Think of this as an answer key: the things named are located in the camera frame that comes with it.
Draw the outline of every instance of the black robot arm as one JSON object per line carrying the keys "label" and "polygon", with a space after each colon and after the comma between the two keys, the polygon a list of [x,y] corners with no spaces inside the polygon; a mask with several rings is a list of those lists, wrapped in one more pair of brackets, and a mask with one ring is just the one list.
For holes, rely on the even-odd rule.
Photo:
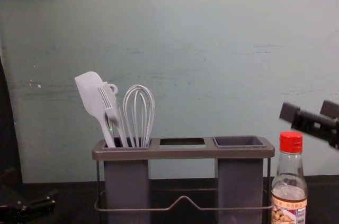
{"label": "black robot arm", "polygon": [[330,146],[339,148],[339,105],[334,102],[324,101],[320,114],[284,102],[280,119],[291,123],[291,129],[325,140]]}

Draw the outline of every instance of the bottle label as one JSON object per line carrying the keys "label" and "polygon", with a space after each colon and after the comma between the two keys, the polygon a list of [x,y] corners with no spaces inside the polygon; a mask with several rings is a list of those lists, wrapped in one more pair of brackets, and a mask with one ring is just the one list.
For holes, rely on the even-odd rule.
{"label": "bottle label", "polygon": [[272,196],[272,224],[305,224],[307,199],[286,200]]}

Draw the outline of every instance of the light green wall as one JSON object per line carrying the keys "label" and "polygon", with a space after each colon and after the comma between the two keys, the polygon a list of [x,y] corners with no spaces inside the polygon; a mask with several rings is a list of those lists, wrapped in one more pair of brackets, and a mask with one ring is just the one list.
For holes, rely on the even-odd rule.
{"label": "light green wall", "polygon": [[[25,182],[95,179],[102,134],[74,83],[89,70],[121,93],[149,87],[157,137],[253,134],[277,146],[284,101],[339,102],[339,0],[0,0],[0,33]],[[306,174],[338,174],[337,163],[305,138]],[[151,167],[152,178],[214,173],[211,160]]]}

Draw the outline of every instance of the whisk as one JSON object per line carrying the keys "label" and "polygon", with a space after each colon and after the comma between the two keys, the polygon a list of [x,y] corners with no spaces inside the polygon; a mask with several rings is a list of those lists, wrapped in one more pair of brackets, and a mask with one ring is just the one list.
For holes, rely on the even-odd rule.
{"label": "whisk", "polygon": [[[138,120],[140,120],[137,116],[138,99],[141,101],[141,129],[138,127]],[[132,126],[128,116],[129,105],[131,105]],[[155,112],[155,101],[152,92],[142,85],[130,87],[123,99],[122,108],[132,147],[147,147],[150,142]]]}

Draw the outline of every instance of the utensil holder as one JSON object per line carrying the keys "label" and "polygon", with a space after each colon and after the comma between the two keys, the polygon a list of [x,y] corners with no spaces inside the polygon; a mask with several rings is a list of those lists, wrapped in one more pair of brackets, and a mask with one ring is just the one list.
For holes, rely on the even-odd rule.
{"label": "utensil holder", "polygon": [[[270,177],[273,156],[273,145],[256,136],[153,138],[148,148],[107,148],[102,140],[92,151],[98,179],[95,208],[108,213],[108,224],[150,224],[151,212],[170,211],[180,201],[187,200],[200,211],[215,211],[218,224],[261,224],[262,211],[272,208],[270,182],[266,188],[266,205],[262,206],[263,159],[267,158],[267,176]],[[150,208],[148,160],[211,158],[216,160],[217,207],[202,208],[182,195],[167,208]],[[103,193],[100,161],[104,162],[107,209],[100,206]]]}

